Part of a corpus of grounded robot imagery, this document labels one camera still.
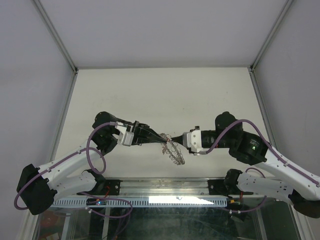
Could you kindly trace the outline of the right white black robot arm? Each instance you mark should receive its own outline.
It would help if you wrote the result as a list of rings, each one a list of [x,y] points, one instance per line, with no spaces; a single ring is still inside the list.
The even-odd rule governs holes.
[[[320,217],[320,178],[303,169],[285,156],[263,137],[244,131],[243,123],[229,112],[215,118],[214,130],[192,129],[172,141],[184,146],[195,156],[208,155],[214,149],[228,149],[231,157],[252,168],[264,170],[276,179],[256,177],[238,169],[229,169],[223,181],[222,195],[253,193],[281,200],[307,217]]]

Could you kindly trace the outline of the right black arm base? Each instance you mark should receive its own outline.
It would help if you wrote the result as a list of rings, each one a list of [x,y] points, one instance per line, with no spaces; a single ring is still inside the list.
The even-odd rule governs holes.
[[[231,195],[240,195],[241,191],[237,187],[227,188],[224,185],[224,179],[209,179],[207,180],[207,188],[210,196],[213,195],[222,195],[222,196],[231,196]]]

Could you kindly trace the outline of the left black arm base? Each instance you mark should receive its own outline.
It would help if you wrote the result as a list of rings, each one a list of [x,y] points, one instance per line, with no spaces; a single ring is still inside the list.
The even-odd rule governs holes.
[[[93,196],[118,196],[120,194],[122,180],[108,179],[98,181],[92,190],[84,191]]]

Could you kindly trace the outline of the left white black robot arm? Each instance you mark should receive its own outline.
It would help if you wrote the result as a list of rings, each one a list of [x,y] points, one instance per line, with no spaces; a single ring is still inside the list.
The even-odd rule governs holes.
[[[117,145],[165,144],[167,140],[145,123],[130,122],[102,111],[94,118],[93,131],[65,157],[22,170],[14,207],[32,215],[46,211],[55,201],[78,193],[100,194],[105,188],[105,156]]]

